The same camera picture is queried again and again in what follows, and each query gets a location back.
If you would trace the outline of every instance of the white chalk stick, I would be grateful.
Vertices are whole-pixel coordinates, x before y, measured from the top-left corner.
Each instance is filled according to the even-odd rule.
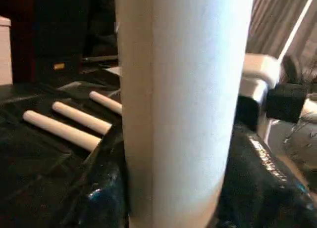
[[[118,103],[117,101],[114,101],[113,99],[108,98],[100,93],[95,92],[95,91],[91,91],[89,94],[89,97],[93,101],[103,105],[104,107],[107,107],[111,111],[122,115],[122,104],[121,103]]]
[[[31,123],[45,131],[70,141],[71,143],[90,152],[97,147],[101,140],[98,137],[31,110],[24,112],[23,119],[28,123]]]
[[[78,109],[72,108],[61,102],[55,102],[52,105],[52,109],[55,112],[58,112],[64,115],[65,117],[70,118],[76,121],[77,123],[80,123],[81,125],[84,125],[85,127],[90,128],[94,130],[95,132],[100,133],[102,135],[107,134],[107,132],[111,128],[110,123],[105,122],[99,118],[95,118],[87,113],[84,113]]]

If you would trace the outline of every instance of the white cylinder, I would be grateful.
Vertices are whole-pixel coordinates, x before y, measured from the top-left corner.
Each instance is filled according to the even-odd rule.
[[[93,101],[103,105],[104,107],[110,109],[111,111],[122,115],[122,104],[118,103],[117,101],[108,98],[100,93],[97,93],[95,91],[91,91],[89,94],[90,99]]]
[[[131,228],[205,228],[226,167],[253,0],[118,0]]]
[[[98,137],[95,137],[91,134],[88,134],[31,110],[24,112],[23,119],[28,123],[31,123],[45,131],[48,131],[67,141],[70,141],[71,143],[80,146],[90,152],[97,147],[98,143],[101,140]]]
[[[93,131],[100,133],[102,135],[107,134],[109,129],[111,128],[111,124],[105,122],[99,118],[95,118],[87,113],[84,113],[78,109],[72,108],[66,104],[61,102],[55,102],[52,105],[52,109],[55,112],[58,112],[64,115],[67,118],[70,118],[81,125],[86,126],[87,128],[92,129]]]

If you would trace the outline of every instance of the black trash bag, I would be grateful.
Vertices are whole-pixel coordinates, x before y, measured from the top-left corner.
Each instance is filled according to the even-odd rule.
[[[113,126],[83,163],[50,227],[127,227],[126,174],[122,129]]]
[[[309,191],[254,132],[233,128],[217,208],[222,228],[317,228]]]

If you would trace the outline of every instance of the shiny black plastic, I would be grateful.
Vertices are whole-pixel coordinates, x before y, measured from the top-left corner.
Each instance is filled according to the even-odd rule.
[[[262,139],[237,124],[218,218],[219,227],[316,228],[317,208],[309,191]]]

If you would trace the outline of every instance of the white container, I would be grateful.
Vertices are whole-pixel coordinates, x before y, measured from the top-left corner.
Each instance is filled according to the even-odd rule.
[[[12,84],[10,26],[11,21],[0,16],[0,85]]]
[[[205,228],[226,168],[253,0],[118,0],[131,228]]]

